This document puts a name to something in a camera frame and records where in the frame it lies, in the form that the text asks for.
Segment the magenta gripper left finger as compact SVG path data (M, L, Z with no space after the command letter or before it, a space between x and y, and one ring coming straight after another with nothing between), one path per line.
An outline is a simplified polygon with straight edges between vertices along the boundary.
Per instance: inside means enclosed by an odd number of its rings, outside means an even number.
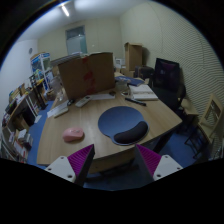
M94 155L95 148L91 144L68 157L59 156L46 168L46 171L76 185L83 186Z

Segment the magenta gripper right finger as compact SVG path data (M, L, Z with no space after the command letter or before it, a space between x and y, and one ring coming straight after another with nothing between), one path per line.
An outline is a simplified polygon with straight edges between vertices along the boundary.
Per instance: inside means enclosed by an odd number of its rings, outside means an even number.
M159 155L139 144L135 146L135 156L139 167L146 175L150 175L154 181L182 169L182 166L169 155Z

